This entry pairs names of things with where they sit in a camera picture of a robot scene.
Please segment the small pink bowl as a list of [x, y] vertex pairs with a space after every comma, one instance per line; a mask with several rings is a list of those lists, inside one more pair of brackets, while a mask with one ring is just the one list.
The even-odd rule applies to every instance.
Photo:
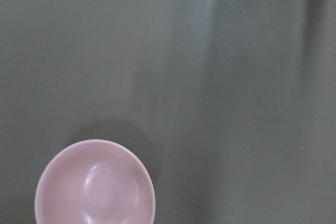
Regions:
[[85, 140], [48, 163], [34, 207], [37, 223], [153, 223], [155, 192], [149, 172], [130, 150]]

